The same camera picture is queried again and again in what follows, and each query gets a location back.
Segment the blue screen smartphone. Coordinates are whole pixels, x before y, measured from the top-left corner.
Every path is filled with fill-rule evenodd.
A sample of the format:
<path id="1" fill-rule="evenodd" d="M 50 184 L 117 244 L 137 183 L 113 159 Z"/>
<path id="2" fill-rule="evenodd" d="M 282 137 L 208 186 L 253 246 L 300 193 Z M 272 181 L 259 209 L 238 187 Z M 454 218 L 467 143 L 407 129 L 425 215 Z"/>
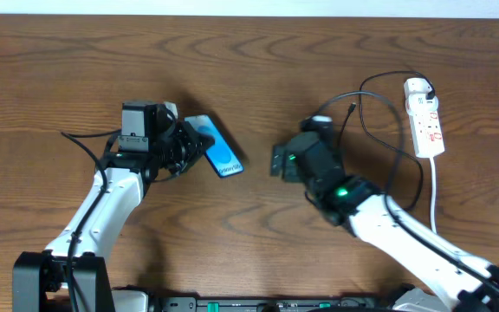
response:
<path id="1" fill-rule="evenodd" d="M 185 117 L 185 121 L 191 124 L 198 133 L 214 139 L 213 145 L 206 150 L 205 156 L 219 178 L 224 179 L 243 172 L 242 162 L 208 115 Z"/>

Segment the white usb charger plug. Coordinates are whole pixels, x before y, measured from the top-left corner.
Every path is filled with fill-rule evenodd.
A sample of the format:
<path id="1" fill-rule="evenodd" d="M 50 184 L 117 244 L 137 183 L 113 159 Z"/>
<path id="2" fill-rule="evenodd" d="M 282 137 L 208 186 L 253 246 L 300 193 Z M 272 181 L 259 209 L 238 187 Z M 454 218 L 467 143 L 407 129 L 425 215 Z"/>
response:
<path id="1" fill-rule="evenodd" d="M 410 116 L 435 112 L 438 106 L 437 96 L 428 99 L 427 94 L 409 94 L 405 100 L 405 109 Z"/>

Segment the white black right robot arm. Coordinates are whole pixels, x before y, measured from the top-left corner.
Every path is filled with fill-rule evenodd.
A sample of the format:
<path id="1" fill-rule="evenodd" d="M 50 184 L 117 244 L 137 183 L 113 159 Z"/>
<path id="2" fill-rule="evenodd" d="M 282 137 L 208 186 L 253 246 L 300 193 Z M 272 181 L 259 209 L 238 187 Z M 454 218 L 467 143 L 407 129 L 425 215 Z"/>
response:
<path id="1" fill-rule="evenodd" d="M 450 311 L 499 311 L 499 265 L 459 249 L 417 221 L 374 183 L 345 173 L 340 152 L 317 132 L 272 149 L 271 173 L 302 183 L 305 197 L 340 226 L 411 272 Z"/>

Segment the white power strip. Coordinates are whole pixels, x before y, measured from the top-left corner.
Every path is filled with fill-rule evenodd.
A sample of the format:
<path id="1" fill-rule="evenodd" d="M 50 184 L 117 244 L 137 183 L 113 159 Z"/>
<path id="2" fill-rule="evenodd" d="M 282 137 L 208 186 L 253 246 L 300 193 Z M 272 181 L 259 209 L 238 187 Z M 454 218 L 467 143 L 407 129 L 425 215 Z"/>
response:
<path id="1" fill-rule="evenodd" d="M 409 94 L 427 94 L 434 96 L 432 87 L 425 78 L 410 78 L 404 84 L 405 99 Z M 438 111 L 422 115 L 409 115 L 415 155 L 421 159 L 430 159 L 445 151 L 444 139 Z"/>

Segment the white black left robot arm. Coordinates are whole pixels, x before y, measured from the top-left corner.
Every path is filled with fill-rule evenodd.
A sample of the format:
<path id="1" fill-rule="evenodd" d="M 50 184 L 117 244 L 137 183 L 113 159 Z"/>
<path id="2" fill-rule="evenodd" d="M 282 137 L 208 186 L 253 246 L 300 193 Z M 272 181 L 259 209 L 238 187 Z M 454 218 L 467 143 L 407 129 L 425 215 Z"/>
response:
<path id="1" fill-rule="evenodd" d="M 23 252 L 12 271 L 15 311 L 158 311 L 150 291 L 113 289 L 106 260 L 159 171 L 175 179 L 213 145 L 208 134 L 178 120 L 171 102 L 126 101 L 121 127 L 107 135 L 88 195 L 65 229 L 42 252 Z"/>

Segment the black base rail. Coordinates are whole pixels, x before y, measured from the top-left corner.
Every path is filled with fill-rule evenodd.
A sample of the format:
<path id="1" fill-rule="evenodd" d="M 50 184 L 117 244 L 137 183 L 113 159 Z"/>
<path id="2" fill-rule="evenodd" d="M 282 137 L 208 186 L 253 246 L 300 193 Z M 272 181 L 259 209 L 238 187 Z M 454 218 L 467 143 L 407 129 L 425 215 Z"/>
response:
<path id="1" fill-rule="evenodd" d="M 148 303 L 133 306 L 125 302 L 116 305 L 117 311 L 150 312 L 306 312 L 306 311 L 390 311 L 371 297 L 342 298 L 150 298 Z"/>

